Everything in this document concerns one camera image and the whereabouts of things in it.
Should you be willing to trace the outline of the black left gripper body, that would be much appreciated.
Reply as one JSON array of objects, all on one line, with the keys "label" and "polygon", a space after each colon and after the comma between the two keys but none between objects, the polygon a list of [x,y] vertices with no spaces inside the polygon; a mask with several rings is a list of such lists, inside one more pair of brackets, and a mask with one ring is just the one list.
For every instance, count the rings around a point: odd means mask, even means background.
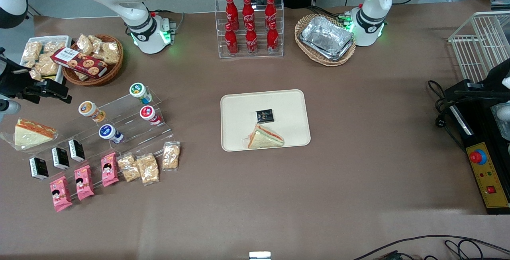
[{"label": "black left gripper body", "polygon": [[509,92],[510,59],[505,60],[491,69],[483,80],[483,88],[487,91]]}]

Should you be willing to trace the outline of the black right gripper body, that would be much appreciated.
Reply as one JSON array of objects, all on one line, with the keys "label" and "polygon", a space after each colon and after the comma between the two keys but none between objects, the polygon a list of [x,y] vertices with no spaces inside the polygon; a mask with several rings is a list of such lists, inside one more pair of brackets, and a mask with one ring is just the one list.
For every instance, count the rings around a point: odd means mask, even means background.
[{"label": "black right gripper body", "polygon": [[0,94],[6,98],[40,99],[30,90],[33,89],[34,81],[28,69],[9,60],[4,55],[5,49],[0,49]]}]

